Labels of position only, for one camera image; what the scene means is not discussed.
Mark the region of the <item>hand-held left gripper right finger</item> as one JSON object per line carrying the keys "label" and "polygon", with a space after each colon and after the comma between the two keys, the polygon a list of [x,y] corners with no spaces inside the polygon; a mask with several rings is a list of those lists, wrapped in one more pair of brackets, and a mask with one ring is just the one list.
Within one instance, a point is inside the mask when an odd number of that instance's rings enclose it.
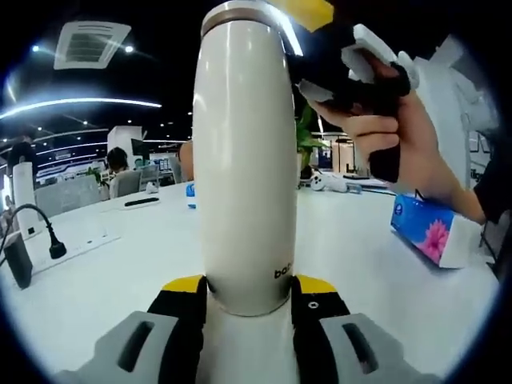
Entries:
{"label": "hand-held left gripper right finger", "polygon": [[440,382],[407,363],[402,344],[383,328],[352,314],[328,282],[298,274],[290,288],[300,383]]}

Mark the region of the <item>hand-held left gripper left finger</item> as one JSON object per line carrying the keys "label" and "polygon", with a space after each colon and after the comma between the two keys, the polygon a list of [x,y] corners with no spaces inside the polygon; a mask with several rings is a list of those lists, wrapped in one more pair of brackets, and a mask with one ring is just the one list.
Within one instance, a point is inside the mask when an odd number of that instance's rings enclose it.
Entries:
{"label": "hand-held left gripper left finger", "polygon": [[97,340],[86,382],[194,383],[206,299],[203,275],[165,284],[146,312],[133,312]]}

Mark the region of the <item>person's right hand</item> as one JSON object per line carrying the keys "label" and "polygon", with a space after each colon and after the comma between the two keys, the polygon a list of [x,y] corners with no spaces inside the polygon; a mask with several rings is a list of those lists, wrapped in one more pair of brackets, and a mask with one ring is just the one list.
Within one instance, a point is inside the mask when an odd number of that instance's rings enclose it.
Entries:
{"label": "person's right hand", "polygon": [[399,145],[399,189],[417,190],[423,197],[445,205],[451,204],[460,191],[460,182],[442,158],[434,125],[414,90],[398,100],[396,118],[344,112],[313,100],[308,103],[328,123],[348,134],[365,163],[376,150]]}

